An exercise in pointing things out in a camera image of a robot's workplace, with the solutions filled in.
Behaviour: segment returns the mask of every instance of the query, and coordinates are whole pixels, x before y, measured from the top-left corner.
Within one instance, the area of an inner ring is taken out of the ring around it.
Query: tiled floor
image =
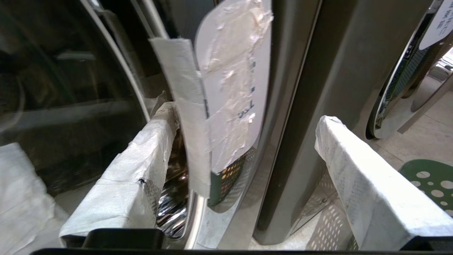
[[[453,166],[453,92],[446,93],[404,134],[397,132],[371,147],[397,170],[420,158]]]

